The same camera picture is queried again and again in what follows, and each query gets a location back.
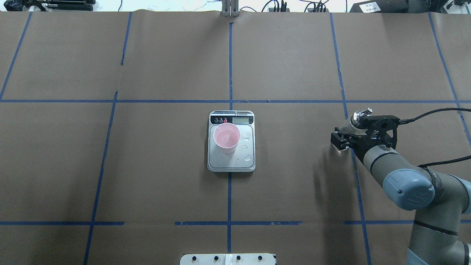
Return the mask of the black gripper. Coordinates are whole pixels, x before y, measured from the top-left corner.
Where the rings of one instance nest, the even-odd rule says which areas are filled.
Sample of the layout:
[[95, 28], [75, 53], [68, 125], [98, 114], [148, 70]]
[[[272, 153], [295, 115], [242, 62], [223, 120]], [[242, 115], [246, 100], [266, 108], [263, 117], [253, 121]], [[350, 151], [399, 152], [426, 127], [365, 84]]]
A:
[[[357, 158], [364, 158], [367, 151], [374, 146], [384, 145], [383, 140], [376, 130], [370, 130], [370, 117], [357, 117], [355, 119], [355, 129], [341, 131], [335, 127], [331, 133], [331, 144], [337, 150], [353, 149]], [[365, 131], [365, 135], [360, 135], [359, 131]]]

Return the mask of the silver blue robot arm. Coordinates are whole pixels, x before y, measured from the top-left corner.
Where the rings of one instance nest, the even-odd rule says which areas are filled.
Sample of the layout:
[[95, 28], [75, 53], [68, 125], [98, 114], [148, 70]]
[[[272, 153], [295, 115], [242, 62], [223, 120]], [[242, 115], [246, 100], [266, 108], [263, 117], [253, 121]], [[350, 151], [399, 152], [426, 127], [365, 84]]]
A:
[[400, 209], [415, 211], [407, 265], [469, 265], [470, 243], [458, 240], [461, 216], [470, 213], [470, 182], [414, 166], [395, 150], [396, 116], [347, 119], [331, 133], [338, 150], [352, 149]]

